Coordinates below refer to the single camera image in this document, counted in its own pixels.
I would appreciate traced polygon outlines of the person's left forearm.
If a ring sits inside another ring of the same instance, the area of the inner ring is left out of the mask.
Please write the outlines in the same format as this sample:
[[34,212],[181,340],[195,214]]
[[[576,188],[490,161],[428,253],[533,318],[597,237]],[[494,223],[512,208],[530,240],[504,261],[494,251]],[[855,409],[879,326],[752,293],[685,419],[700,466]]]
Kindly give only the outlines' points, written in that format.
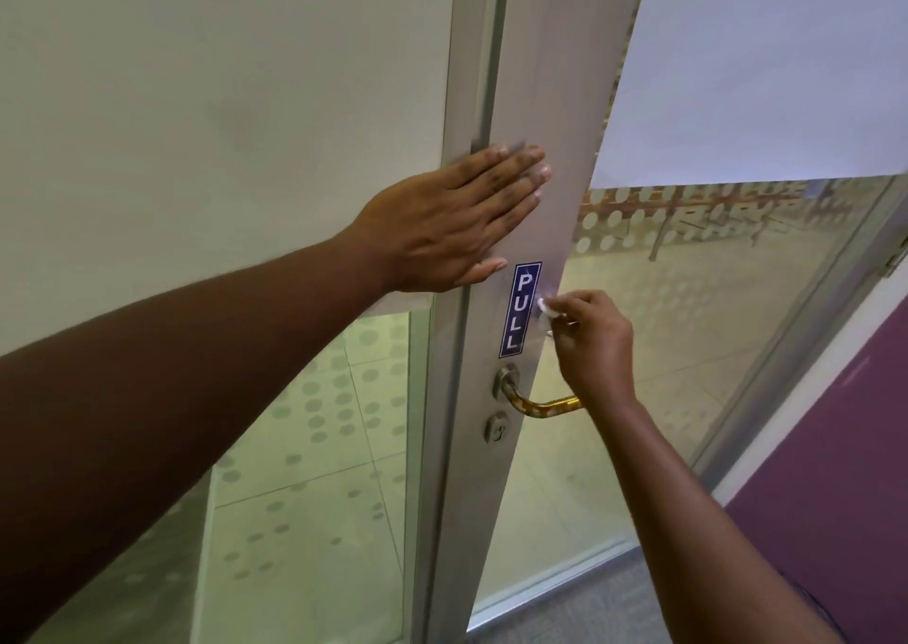
[[0,644],[146,533],[400,265],[346,233],[1,357]]

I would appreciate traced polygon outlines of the person's left hand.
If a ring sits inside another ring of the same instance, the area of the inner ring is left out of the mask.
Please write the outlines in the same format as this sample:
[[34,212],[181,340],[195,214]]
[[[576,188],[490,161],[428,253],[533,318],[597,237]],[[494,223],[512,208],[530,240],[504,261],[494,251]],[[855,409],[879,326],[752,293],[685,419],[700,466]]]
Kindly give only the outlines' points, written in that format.
[[539,145],[508,148],[509,157],[480,176],[456,176],[458,161],[395,183],[365,205],[341,236],[384,292],[454,289],[538,207],[545,184],[518,204],[489,203],[506,184],[547,163]]

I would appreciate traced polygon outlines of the person's right hand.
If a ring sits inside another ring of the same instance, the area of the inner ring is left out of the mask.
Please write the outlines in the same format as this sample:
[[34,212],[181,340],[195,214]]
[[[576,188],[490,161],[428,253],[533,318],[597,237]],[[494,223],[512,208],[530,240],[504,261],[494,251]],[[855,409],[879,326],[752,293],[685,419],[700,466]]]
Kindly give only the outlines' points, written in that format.
[[628,407],[637,400],[633,327],[611,297],[601,292],[599,326],[552,331],[562,377],[585,409],[599,413]]

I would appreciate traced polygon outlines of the white paper sheet on door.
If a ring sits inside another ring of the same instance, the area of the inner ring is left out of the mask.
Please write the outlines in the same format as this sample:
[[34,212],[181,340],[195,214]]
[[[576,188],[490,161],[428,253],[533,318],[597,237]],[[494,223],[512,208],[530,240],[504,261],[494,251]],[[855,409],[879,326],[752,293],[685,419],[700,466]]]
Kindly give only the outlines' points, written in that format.
[[908,0],[642,0],[593,189],[908,174]]

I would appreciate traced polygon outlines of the large white sheet on panel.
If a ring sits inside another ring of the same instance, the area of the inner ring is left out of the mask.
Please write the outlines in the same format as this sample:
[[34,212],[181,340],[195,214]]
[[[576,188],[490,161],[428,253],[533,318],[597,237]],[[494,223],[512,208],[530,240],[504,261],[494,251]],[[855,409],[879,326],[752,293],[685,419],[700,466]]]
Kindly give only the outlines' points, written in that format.
[[0,355],[442,155],[452,0],[0,0]]

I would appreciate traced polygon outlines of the dotted fixed glass panel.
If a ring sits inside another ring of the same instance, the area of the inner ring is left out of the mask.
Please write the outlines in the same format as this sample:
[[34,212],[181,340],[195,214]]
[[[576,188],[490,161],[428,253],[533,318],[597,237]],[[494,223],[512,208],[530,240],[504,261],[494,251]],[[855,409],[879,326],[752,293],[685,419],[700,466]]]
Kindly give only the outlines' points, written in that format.
[[429,306],[347,327],[28,644],[404,644]]

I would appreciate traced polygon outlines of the blue door sign sticker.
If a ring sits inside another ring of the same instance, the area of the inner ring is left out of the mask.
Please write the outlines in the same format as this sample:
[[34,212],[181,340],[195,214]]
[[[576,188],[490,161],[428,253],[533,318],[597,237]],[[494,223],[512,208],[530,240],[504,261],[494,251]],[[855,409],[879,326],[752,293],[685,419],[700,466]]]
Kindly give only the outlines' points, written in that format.
[[498,350],[500,360],[515,357],[523,351],[529,321],[537,307],[536,293],[542,267],[542,261],[523,262],[515,266]]

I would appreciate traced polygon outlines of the aluminium door jamb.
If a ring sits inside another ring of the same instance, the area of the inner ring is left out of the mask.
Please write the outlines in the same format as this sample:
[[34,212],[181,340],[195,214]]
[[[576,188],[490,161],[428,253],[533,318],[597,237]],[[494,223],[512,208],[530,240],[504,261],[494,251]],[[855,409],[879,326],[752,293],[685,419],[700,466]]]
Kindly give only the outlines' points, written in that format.
[[[506,0],[452,0],[442,163],[489,146]],[[504,483],[489,421],[506,280],[435,294],[410,358],[401,644],[463,644]]]

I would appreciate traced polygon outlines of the person's right forearm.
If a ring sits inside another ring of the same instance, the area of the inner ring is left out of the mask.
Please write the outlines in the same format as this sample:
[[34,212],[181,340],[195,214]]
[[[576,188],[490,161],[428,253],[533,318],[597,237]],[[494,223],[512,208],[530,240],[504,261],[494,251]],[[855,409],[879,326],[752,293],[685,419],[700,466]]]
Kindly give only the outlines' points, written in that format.
[[634,397],[582,396],[674,644],[843,644],[743,535]]

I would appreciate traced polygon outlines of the aluminium framed glass door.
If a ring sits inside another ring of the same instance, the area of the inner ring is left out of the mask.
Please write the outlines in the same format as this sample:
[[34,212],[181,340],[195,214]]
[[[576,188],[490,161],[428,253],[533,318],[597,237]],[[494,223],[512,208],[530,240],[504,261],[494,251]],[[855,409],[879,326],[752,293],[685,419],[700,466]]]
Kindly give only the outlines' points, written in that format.
[[[540,143],[554,176],[503,241],[507,270],[476,286],[506,280],[494,379],[516,366],[535,401],[572,394],[538,307],[521,354],[498,358],[515,266],[542,261],[536,302],[606,290],[633,322],[638,394],[715,490],[864,297],[871,254],[908,214],[908,174],[593,190],[641,1],[506,0],[490,137]],[[584,410],[539,420],[492,397],[511,425],[467,634],[637,548]]]

